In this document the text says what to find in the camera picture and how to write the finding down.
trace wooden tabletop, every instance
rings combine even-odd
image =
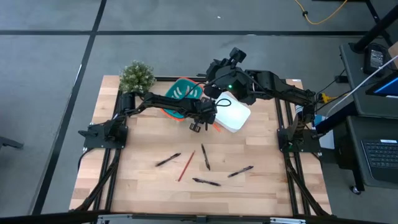
[[[288,80],[302,87],[300,80]],[[173,82],[157,82],[151,89],[164,95]],[[112,117],[118,92],[118,76],[104,76],[93,115],[100,123]],[[114,189],[112,212],[207,215],[290,216],[289,189],[282,153],[278,149],[278,121],[274,100],[257,100],[248,106],[251,115],[244,126],[231,133],[220,125],[200,133],[189,130],[192,122],[175,121],[160,109],[149,108],[127,120],[126,147],[122,150]],[[201,143],[205,146],[211,171],[206,168]],[[196,151],[181,182],[177,179],[191,153]],[[155,164],[173,154],[181,156],[160,166]],[[82,160],[70,208],[88,196],[100,176],[104,149],[94,149]],[[305,182],[317,202],[330,212],[320,164],[313,155],[301,153]],[[227,178],[227,175],[254,166]],[[196,183],[198,177],[221,184]],[[100,208],[104,207],[106,190]],[[299,189],[296,188],[302,212]]]

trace marker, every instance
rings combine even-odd
[[[239,171],[237,171],[235,173],[232,173],[232,174],[228,175],[228,177],[233,177],[233,176],[238,175],[238,174],[240,174],[242,172],[248,171],[249,169],[252,169],[253,167],[254,166],[248,166],[248,167],[243,168],[243,169],[241,169],[241,170],[239,170]]]
[[[203,155],[205,156],[206,167],[207,167],[207,169],[210,170],[209,160],[207,159],[205,147],[203,146],[203,144],[201,145],[201,150],[202,150],[202,152],[203,152]]]
[[[192,178],[192,180],[194,180],[195,182],[198,182],[198,183],[211,184],[211,185],[214,185],[214,186],[217,186],[217,187],[221,186],[221,184],[217,184],[217,183],[214,183],[214,182],[211,182],[211,181],[207,181],[207,180],[201,180],[201,179],[198,179],[198,178]]]
[[[168,159],[166,159],[166,160],[163,160],[162,162],[156,164],[156,167],[165,164],[166,162],[168,162],[168,161],[170,161],[170,160],[172,160],[172,159],[178,157],[179,155],[181,155],[181,153],[176,153],[176,154],[172,155],[172,157],[170,157],[170,158],[168,158]]]

